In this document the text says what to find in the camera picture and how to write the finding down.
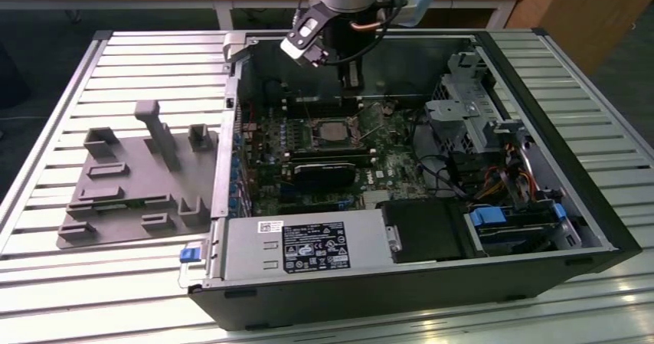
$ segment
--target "warning label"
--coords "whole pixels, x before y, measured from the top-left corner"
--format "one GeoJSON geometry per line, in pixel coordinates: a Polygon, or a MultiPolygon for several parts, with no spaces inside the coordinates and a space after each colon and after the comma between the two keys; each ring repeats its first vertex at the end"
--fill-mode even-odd
{"type": "Polygon", "coordinates": [[[282,227],[288,274],[350,268],[343,222],[282,227]]]}

